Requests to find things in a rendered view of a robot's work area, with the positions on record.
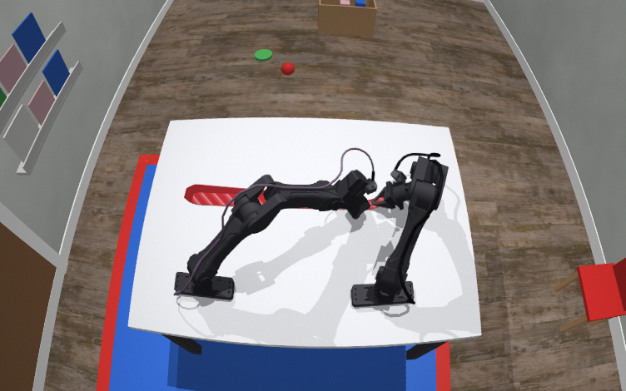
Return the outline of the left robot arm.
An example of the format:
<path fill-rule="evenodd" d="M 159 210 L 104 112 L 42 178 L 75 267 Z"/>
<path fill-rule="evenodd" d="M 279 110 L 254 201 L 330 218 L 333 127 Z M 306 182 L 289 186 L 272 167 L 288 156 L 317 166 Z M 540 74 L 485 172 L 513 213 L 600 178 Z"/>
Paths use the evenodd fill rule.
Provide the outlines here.
<path fill-rule="evenodd" d="M 277 186 L 322 187 L 329 183 L 329 181 L 320 180 L 309 185 L 291 185 L 274 181 L 271 175 L 263 175 L 250 186 L 272 184 Z M 284 209 L 312 208 L 319 211 L 345 209 L 350 206 L 352 196 L 356 196 L 368 184 L 367 178 L 355 169 L 350 171 L 342 180 L 338 180 L 334 185 L 324 189 L 268 186 L 263 193 L 266 200 L 264 204 L 259 202 L 258 197 L 265 187 L 256 187 L 240 194 L 234 200 L 234 207 L 231 209 L 232 214 L 224 226 L 223 236 L 220 238 L 220 231 L 204 250 L 190 256 L 187 261 L 189 273 L 176 272 L 174 290 L 179 292 L 184 289 L 198 261 L 208 251 L 206 257 L 197 267 L 192 277 L 194 279 L 182 293 L 232 298 L 234 280 L 231 277 L 216 276 L 216 274 L 223 260 L 247 236 L 266 229 L 279 212 Z"/>

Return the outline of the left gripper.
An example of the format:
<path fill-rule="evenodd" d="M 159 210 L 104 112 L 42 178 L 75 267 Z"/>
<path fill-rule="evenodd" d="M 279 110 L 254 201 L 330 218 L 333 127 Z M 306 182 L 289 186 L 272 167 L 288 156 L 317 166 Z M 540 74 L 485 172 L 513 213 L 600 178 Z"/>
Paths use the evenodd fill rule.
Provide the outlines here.
<path fill-rule="evenodd" d="M 370 208 L 370 203 L 364 196 L 365 193 L 374 190 L 376 187 L 370 178 L 367 179 L 369 184 L 363 188 L 357 196 L 352 196 L 352 202 L 349 207 L 345 208 L 348 210 L 353 219 L 358 219 L 360 215 Z"/>

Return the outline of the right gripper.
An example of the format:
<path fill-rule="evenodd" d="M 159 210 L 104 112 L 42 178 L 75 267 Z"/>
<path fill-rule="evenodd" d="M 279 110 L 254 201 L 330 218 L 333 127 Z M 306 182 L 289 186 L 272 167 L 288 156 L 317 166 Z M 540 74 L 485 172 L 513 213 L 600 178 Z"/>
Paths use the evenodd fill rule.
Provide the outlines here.
<path fill-rule="evenodd" d="M 378 196 L 376 196 L 371 201 L 372 205 L 382 205 L 380 207 L 384 207 L 388 209 L 394 209 L 395 205 L 397 205 L 399 206 L 400 210 L 404 209 L 404 201 L 406 201 L 405 197 L 408 192 L 408 191 L 406 192 L 407 183 L 408 183 L 408 182 L 406 183 L 407 177 L 402 171 L 398 171 L 396 169 L 395 171 L 400 173 L 400 180 L 393 181 L 393 183 L 391 181 L 387 181 L 386 186 L 382 189 L 382 191 L 378 194 Z M 384 195 L 383 201 L 375 202 L 383 195 Z"/>

